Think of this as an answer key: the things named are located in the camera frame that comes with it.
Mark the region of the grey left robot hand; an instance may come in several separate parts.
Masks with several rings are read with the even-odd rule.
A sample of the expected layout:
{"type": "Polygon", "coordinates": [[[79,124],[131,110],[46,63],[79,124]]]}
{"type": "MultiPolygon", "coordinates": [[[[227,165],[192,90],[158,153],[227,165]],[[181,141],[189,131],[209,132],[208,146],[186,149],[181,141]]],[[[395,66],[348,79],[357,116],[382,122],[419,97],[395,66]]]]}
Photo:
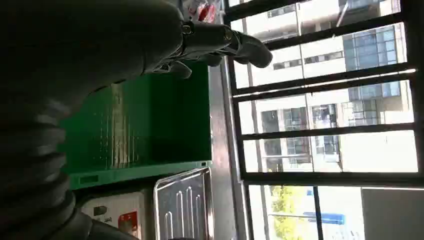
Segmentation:
{"type": "Polygon", "coordinates": [[[185,20],[163,0],[3,0],[0,114],[67,116],[89,94],[146,73],[188,77],[182,60],[267,67],[270,50],[223,24],[185,20]]]}

